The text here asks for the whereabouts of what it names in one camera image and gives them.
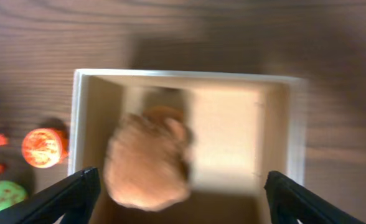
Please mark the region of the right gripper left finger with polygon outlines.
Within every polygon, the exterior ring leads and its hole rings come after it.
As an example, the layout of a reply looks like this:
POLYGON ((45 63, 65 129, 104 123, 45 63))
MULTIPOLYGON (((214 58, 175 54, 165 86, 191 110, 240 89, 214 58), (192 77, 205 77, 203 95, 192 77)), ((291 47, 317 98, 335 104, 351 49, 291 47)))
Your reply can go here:
POLYGON ((0 211, 0 224, 88 224, 101 192, 96 167, 87 167, 0 211))

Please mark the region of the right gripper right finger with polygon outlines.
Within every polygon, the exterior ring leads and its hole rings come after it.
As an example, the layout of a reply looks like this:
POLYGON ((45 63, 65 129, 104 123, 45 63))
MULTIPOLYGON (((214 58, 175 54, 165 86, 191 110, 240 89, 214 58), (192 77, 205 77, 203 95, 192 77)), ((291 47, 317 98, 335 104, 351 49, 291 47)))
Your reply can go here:
POLYGON ((272 224, 364 224, 278 171, 264 189, 272 224))

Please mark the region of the orange round toy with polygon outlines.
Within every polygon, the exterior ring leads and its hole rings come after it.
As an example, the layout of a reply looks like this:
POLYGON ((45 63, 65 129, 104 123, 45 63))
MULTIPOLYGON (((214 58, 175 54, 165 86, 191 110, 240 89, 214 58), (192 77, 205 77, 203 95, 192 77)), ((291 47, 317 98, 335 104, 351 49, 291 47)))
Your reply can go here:
POLYGON ((23 139, 21 151, 29 165, 46 169, 62 163, 68 156, 68 140, 61 130, 34 129, 23 139))

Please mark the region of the brown plush toy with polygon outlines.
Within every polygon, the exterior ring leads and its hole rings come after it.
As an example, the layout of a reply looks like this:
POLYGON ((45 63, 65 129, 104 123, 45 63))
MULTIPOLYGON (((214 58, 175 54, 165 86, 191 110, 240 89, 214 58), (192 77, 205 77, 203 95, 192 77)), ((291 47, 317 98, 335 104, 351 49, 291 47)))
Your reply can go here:
POLYGON ((159 105, 125 114, 105 156, 108 195, 119 205, 149 212, 184 201, 190 195, 189 144, 181 109, 159 105))

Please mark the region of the green numbered ball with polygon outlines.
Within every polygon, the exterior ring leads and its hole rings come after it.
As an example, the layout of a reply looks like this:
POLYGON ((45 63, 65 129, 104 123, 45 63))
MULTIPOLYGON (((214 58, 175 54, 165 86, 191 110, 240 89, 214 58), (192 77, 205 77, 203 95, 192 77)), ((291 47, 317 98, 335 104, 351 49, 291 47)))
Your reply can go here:
POLYGON ((24 187, 15 182, 0 180, 0 211, 28 198, 24 187))

